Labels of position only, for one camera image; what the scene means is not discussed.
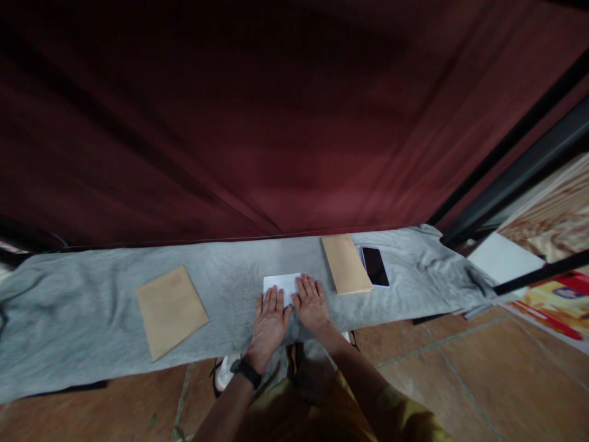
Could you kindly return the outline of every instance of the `person's right hand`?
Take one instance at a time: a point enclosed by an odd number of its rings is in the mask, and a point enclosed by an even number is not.
[[[297,295],[293,295],[293,304],[302,324],[315,335],[323,327],[330,324],[327,300],[323,294],[321,282],[315,282],[313,278],[296,278],[296,286],[299,289]]]

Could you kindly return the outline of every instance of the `finger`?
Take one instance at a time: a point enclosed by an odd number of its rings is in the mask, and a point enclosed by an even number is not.
[[[290,313],[292,312],[292,310],[293,308],[291,306],[288,306],[282,314],[282,324],[284,325],[284,328],[288,327],[288,320],[290,319]]]
[[[296,288],[297,288],[297,290],[299,290],[300,297],[307,296],[307,292],[305,292],[305,288],[302,286],[302,279],[299,277],[296,278]]]
[[[278,300],[276,301],[276,310],[284,310],[284,290],[280,289],[278,292]]]
[[[268,311],[268,306],[270,305],[270,295],[272,294],[272,289],[268,289],[266,292],[266,297],[264,298],[264,305],[262,305],[262,313],[266,313]]]
[[[325,299],[325,294],[323,293],[323,284],[321,281],[315,281],[315,285],[317,286],[317,295],[319,295],[320,298]]]
[[[299,295],[295,293],[291,296],[291,299],[293,300],[294,308],[299,311],[299,308],[301,308],[301,299],[299,298]]]
[[[276,304],[278,302],[278,287],[272,286],[272,295],[270,295],[270,311],[276,310]]]
[[[258,304],[256,305],[256,317],[262,314],[262,295],[258,296]]]
[[[313,294],[313,290],[311,290],[311,286],[309,285],[309,278],[304,273],[302,274],[302,286],[305,288],[307,296],[311,296]]]
[[[317,289],[315,288],[315,279],[313,279],[313,278],[309,278],[309,285],[311,286],[311,291],[313,291],[313,294],[314,294],[315,296],[319,296],[319,295],[317,294]]]

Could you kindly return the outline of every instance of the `yellow shirt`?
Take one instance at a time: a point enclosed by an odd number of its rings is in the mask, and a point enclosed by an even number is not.
[[[452,441],[434,414],[392,386],[377,399],[387,441]],[[341,372],[317,405],[306,403],[284,379],[250,407],[238,441],[377,441]]]

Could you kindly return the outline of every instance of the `white paper sheet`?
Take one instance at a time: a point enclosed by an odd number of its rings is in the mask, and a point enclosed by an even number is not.
[[[490,234],[468,260],[497,281],[497,284],[511,281],[517,277],[542,268],[543,259],[537,257],[516,243],[501,236],[497,232]],[[527,291],[527,287],[514,290],[509,295],[498,298],[500,303],[520,299]]]
[[[275,275],[264,277],[264,298],[266,298],[266,292],[271,289],[273,285],[278,287],[278,290],[284,289],[284,307],[293,304],[291,296],[293,293],[298,293],[296,288],[295,278],[301,277],[302,273],[289,273],[286,275]]]

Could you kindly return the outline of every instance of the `wristwatch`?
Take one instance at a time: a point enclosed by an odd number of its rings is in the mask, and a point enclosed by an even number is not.
[[[254,390],[257,390],[262,382],[262,375],[255,371],[252,366],[243,359],[238,359],[231,364],[230,370],[234,374],[243,374],[245,378],[252,383]]]

